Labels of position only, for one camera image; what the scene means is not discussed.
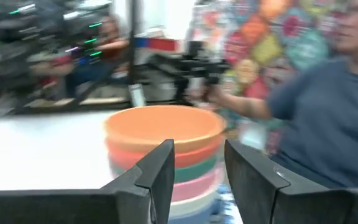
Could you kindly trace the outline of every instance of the hand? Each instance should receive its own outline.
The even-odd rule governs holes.
[[[200,89],[197,90],[189,90],[187,94],[187,98],[189,100],[201,101],[203,100],[203,96],[206,91],[207,88],[205,86],[202,86]],[[209,93],[207,97],[208,97],[208,102],[214,103],[215,105],[221,105],[221,102],[224,97],[224,93],[220,85],[211,85],[209,87]]]

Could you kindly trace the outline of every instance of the table surface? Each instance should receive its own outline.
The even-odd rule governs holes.
[[[103,121],[114,112],[0,119],[0,190],[98,189],[113,180]]]

